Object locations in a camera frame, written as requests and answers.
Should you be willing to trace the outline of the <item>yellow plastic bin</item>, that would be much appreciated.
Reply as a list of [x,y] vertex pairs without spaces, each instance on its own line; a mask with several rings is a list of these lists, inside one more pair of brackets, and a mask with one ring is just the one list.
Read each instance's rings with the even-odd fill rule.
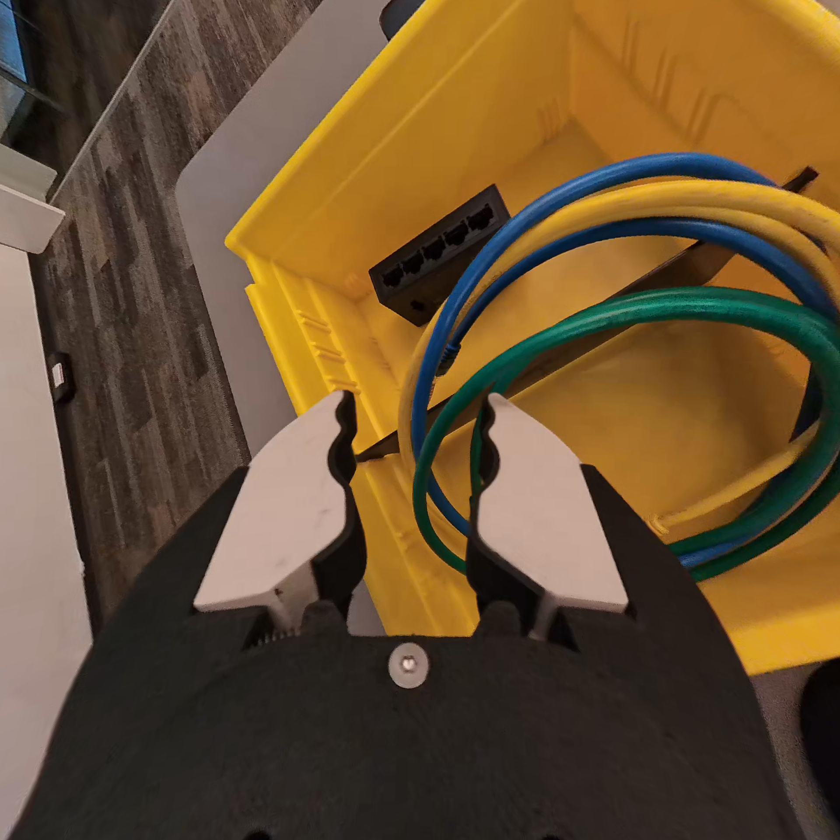
[[[818,2],[424,3],[227,237],[298,414],[355,394],[357,453],[395,431],[423,329],[369,270],[485,187],[511,215],[571,178],[700,151],[838,211],[838,17]],[[618,240],[553,259],[482,314],[446,398],[483,364],[678,253]],[[682,508],[784,446],[807,376],[779,339],[727,324],[620,334],[516,396],[643,518]],[[466,578],[423,541],[398,455],[352,483],[364,582],[392,635],[467,635]],[[838,657],[838,498],[771,551],[700,584],[749,674]]]

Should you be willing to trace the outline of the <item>black network switch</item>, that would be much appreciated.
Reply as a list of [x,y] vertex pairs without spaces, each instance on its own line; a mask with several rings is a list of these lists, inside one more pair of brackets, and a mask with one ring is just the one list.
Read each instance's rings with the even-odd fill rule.
[[509,219],[497,185],[488,185],[369,269],[378,301],[424,326]]

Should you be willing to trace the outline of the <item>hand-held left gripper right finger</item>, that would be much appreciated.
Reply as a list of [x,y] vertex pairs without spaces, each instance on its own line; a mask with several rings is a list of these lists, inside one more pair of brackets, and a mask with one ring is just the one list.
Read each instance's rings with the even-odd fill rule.
[[466,555],[479,616],[510,604],[520,635],[546,641],[563,609],[624,614],[627,590],[574,451],[498,393],[479,441]]

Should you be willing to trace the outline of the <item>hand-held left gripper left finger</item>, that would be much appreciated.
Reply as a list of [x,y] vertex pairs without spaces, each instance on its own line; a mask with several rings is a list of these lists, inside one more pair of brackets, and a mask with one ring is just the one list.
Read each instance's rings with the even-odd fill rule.
[[366,544],[351,488],[354,394],[332,392],[253,458],[193,605],[200,613],[265,607],[278,629],[300,629],[310,604],[347,616]]

